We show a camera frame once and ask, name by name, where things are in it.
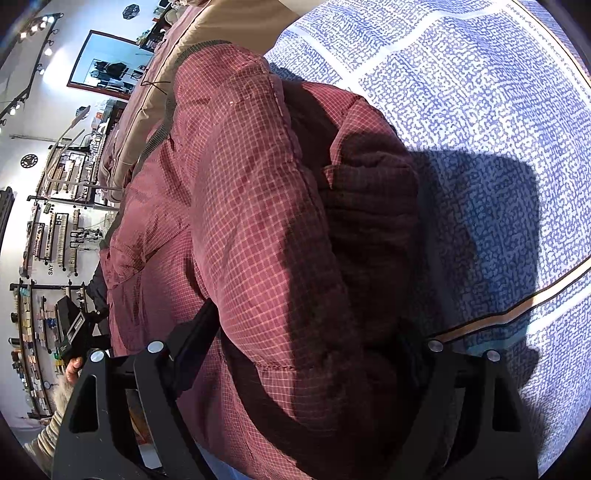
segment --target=mirror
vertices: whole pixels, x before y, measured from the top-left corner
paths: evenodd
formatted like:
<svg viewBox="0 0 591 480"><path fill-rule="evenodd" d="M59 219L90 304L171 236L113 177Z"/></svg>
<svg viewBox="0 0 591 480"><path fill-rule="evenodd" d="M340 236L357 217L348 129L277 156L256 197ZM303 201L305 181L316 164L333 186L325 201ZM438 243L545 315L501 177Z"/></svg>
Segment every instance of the mirror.
<svg viewBox="0 0 591 480"><path fill-rule="evenodd" d="M132 40L91 30L67 86L129 100L153 55Z"/></svg>

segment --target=human hand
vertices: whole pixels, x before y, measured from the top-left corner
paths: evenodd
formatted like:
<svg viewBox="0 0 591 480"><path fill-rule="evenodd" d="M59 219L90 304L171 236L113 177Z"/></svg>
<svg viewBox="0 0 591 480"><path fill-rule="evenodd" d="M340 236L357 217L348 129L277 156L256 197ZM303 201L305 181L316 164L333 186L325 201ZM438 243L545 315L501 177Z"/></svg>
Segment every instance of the human hand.
<svg viewBox="0 0 591 480"><path fill-rule="evenodd" d="M82 368L83 361L83 358L79 356L78 358L73 358L68 363L66 368L66 381L70 385L76 385L76 382L78 381L78 372Z"/></svg>

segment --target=red plaid jacket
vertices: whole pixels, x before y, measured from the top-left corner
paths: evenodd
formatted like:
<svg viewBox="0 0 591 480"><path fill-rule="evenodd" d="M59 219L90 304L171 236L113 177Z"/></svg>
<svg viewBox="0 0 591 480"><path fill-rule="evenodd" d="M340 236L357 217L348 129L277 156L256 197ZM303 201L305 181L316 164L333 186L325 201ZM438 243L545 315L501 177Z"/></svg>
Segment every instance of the red plaid jacket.
<svg viewBox="0 0 591 480"><path fill-rule="evenodd" d="M116 353L211 297L223 333L178 401L194 438L254 479L379 475L410 416L390 351L417 223L407 150L363 98L231 44L189 56L174 93L101 251Z"/></svg>

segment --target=tan jacket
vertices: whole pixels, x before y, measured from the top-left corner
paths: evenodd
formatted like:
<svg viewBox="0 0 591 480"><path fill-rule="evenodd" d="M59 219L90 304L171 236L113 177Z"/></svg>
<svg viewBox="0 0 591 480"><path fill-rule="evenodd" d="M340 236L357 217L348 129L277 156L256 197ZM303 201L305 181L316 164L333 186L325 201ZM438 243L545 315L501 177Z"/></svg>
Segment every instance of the tan jacket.
<svg viewBox="0 0 591 480"><path fill-rule="evenodd" d="M24 449L35 460L37 465L48 475L51 474L53 456L56 452L57 437L60 433L61 421L64 418L66 407L74 391L74 385L66 381L65 377L60 377L57 387L54 390L53 401L56 406L56 412L51 418L51 422L31 443L26 443Z"/></svg>

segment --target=person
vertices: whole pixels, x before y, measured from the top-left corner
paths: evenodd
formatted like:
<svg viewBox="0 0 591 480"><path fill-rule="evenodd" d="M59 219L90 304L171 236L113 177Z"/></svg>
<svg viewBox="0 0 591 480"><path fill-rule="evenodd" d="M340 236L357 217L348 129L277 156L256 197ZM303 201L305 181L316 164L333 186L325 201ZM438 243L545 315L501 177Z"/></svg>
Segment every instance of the person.
<svg viewBox="0 0 591 480"><path fill-rule="evenodd" d="M36 439L24 445L27 453L48 476L51 476L53 456L56 452L61 422L66 413L66 407L68 406L72 392L74 391L74 386L78 380L82 363L82 357L70 360L65 375L59 378L57 387L53 392L53 401L56 410L49 425L41 431Z"/></svg>

